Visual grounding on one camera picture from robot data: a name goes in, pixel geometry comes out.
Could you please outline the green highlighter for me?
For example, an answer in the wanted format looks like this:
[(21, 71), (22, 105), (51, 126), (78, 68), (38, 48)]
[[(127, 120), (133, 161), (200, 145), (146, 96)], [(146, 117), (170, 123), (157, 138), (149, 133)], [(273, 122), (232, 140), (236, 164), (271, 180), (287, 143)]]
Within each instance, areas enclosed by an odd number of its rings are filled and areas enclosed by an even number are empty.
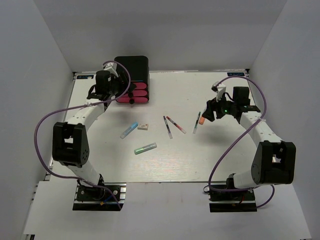
[(134, 154), (139, 155), (141, 153), (153, 150), (155, 148), (157, 148), (157, 144), (154, 142), (154, 143), (151, 143), (151, 144), (148, 144), (148, 145), (145, 145), (145, 146), (142, 146), (142, 147), (135, 149)]

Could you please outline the pink drawer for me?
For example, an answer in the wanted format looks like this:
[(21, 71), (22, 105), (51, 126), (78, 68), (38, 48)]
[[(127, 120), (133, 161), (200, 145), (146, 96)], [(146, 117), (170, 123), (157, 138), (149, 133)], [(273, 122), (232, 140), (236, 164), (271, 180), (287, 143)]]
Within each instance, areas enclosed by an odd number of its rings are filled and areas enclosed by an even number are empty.
[(146, 90), (134, 90), (130, 93), (126, 93), (125, 95), (123, 95), (123, 97), (129, 97), (129, 98), (133, 98), (133, 97), (144, 97), (147, 96), (149, 93)]
[(134, 90), (145, 90), (148, 88), (148, 85), (144, 82), (133, 82), (130, 84), (130, 91), (134, 91)]
[(121, 97), (117, 100), (121, 104), (144, 104), (147, 103), (149, 99), (147, 97)]

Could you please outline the orange highlighter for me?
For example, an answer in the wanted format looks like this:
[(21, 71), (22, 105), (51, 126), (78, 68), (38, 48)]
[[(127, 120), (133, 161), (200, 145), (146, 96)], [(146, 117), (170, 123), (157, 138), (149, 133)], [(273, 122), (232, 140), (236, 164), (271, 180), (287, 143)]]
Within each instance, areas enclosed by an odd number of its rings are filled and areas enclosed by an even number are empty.
[(204, 117), (201, 117), (200, 119), (199, 119), (199, 124), (200, 125), (203, 125), (204, 124), (204, 122), (205, 122), (205, 118)]

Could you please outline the white eraser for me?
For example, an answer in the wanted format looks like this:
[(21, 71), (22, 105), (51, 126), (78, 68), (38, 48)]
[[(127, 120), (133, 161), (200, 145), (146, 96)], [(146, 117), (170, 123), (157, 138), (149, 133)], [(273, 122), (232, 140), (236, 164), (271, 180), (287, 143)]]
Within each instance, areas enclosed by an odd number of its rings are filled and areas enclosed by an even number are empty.
[(144, 130), (144, 131), (147, 131), (149, 128), (149, 125), (147, 123), (139, 123), (138, 126), (137, 126), (137, 129), (138, 130)]

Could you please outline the blue highlighter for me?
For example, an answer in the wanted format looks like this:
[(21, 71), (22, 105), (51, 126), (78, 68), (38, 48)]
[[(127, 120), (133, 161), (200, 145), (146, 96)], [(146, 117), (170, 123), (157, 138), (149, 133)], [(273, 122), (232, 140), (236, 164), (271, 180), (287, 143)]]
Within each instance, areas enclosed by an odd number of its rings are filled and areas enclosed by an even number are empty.
[(130, 127), (128, 127), (121, 135), (120, 138), (124, 139), (127, 135), (129, 135), (134, 129), (138, 127), (138, 122), (134, 122)]

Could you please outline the pink top drawer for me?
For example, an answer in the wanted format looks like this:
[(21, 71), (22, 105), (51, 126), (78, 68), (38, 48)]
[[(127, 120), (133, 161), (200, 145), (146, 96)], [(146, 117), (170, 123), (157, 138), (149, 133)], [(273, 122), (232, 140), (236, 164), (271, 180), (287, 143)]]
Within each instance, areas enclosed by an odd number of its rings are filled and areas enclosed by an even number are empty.
[(148, 88), (148, 85), (144, 82), (133, 82), (130, 84), (130, 91), (134, 91), (134, 90), (145, 90)]

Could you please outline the black drawer cabinet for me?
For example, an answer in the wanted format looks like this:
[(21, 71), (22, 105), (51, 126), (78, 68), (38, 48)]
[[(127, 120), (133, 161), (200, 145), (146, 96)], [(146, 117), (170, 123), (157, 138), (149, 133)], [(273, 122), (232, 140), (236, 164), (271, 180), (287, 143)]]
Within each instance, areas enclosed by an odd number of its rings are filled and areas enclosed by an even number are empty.
[(148, 91), (146, 97), (149, 100), (149, 59), (144, 55), (134, 55), (134, 56), (117, 56), (114, 58), (114, 61), (123, 65), (129, 72), (131, 81), (130, 83), (140, 82), (148, 85)]

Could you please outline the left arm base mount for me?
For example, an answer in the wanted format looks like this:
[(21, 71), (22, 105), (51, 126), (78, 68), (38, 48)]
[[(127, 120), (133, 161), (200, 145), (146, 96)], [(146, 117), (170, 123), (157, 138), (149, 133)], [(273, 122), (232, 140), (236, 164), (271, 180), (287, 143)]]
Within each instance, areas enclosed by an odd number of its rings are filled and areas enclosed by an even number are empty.
[[(125, 203), (127, 184), (126, 183), (106, 183), (105, 187), (110, 189), (122, 208)], [(73, 211), (92, 212), (119, 212), (120, 208), (112, 195), (104, 189), (94, 189), (90, 186), (77, 185)]]

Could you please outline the pink bottom drawer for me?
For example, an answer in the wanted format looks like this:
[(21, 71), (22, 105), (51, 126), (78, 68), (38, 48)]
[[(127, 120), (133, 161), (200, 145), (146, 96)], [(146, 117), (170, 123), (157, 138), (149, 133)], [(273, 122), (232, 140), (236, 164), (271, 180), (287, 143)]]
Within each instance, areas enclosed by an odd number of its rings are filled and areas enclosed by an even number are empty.
[(144, 104), (147, 103), (149, 99), (147, 97), (121, 97), (117, 100), (121, 104)]

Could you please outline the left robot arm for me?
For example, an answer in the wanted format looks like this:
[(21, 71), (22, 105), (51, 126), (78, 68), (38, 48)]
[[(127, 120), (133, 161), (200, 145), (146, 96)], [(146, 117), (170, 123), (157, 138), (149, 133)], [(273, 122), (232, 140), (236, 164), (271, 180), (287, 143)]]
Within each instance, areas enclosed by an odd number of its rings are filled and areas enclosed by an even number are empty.
[(110, 105), (110, 101), (126, 94), (131, 78), (126, 70), (96, 72), (95, 84), (88, 91), (84, 106), (65, 122), (53, 126), (53, 160), (71, 170), (79, 181), (89, 186), (88, 193), (99, 200), (105, 196), (106, 187), (100, 184), (101, 175), (89, 161), (90, 147), (87, 131)]

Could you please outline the red pen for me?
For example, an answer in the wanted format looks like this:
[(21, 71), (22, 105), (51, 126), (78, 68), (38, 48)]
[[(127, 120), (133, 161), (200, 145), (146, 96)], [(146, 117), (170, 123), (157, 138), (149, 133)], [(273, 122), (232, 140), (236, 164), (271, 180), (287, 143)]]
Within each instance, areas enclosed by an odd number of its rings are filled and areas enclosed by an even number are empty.
[(180, 127), (176, 122), (174, 122), (170, 117), (166, 116), (166, 119), (169, 120), (175, 127), (177, 127), (183, 134), (186, 134), (187, 132)]

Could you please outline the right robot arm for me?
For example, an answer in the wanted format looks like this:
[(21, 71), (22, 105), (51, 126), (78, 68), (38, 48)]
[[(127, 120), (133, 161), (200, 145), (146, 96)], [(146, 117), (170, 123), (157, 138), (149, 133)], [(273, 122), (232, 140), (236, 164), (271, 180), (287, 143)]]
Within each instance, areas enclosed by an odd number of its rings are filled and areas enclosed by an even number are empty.
[(234, 87), (231, 100), (224, 85), (213, 86), (216, 97), (207, 101), (202, 117), (213, 122), (233, 116), (247, 131), (257, 149), (249, 170), (232, 173), (226, 180), (226, 195), (236, 200), (244, 190), (262, 185), (289, 185), (294, 180), (296, 146), (277, 136), (263, 121), (261, 110), (251, 104), (248, 87)]

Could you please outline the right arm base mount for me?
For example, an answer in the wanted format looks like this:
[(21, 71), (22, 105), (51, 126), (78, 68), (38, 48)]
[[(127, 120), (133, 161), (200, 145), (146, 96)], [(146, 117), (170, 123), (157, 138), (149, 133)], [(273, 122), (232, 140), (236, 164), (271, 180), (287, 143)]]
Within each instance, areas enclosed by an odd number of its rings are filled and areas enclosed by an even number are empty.
[(213, 191), (206, 185), (203, 192), (209, 196), (211, 213), (256, 212), (256, 198), (253, 190), (237, 192)]

